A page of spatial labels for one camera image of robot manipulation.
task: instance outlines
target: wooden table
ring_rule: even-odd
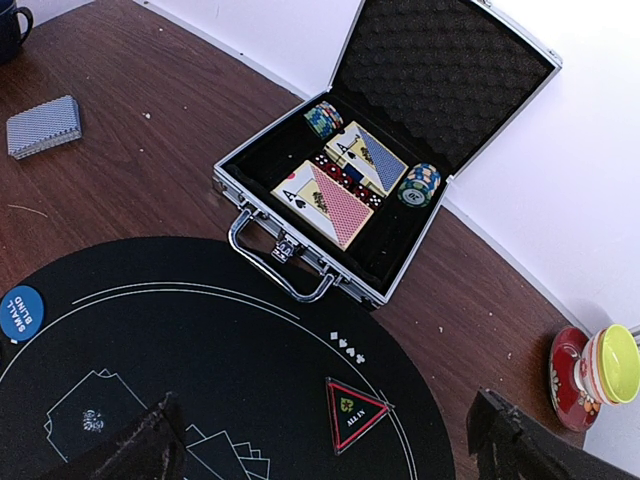
[[[212,191],[212,165],[299,102],[130,0],[98,0],[37,28],[24,54],[0,67],[0,85],[1,121],[71,94],[85,130],[80,142],[1,160],[2,291],[109,240],[224,239],[237,211]],[[270,244],[256,230],[245,236]],[[374,315],[438,400],[459,478],[477,478],[465,417],[480,386],[581,445],[582,436],[560,427],[547,395],[550,339],[565,319],[449,212]]]

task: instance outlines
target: case handle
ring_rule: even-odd
[[[264,260],[240,246],[240,243],[238,242],[238,235],[240,234],[240,232],[242,232],[244,227],[246,227],[249,222],[253,220],[253,218],[254,212],[252,212],[249,208],[245,208],[238,219],[233,222],[233,225],[231,225],[231,229],[229,229],[229,243],[231,244],[231,248],[242,255],[249,263],[251,263],[251,265],[264,273],[276,284],[278,284],[280,288],[285,290],[298,302],[313,303],[317,300],[320,300],[336,281],[336,276],[334,274],[327,273],[318,288],[316,288],[315,292],[309,295],[303,295],[299,293],[295,289],[295,287],[291,285],[291,283],[289,283],[284,277],[282,277],[282,275],[271,268]]]

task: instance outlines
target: black triangle marker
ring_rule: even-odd
[[[393,408],[388,403],[332,378],[327,378],[327,398],[336,455],[342,454],[362,438]]]

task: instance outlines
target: black foam lining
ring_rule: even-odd
[[[265,204],[378,292],[386,294],[455,173],[553,72],[518,35],[462,0],[368,0],[334,88],[333,104],[410,167],[435,165],[443,185],[427,208],[386,199],[346,252],[270,192],[322,150],[302,110],[225,169]]]
[[[455,171],[553,70],[470,1],[369,0],[334,85],[383,108]]]

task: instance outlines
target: black poker mat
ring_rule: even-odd
[[[22,284],[46,317],[26,344],[0,340],[0,478],[73,461],[169,391],[188,480],[455,478],[420,373],[342,293],[299,304],[226,244],[190,238],[99,245]],[[395,407],[340,456],[327,377]]]

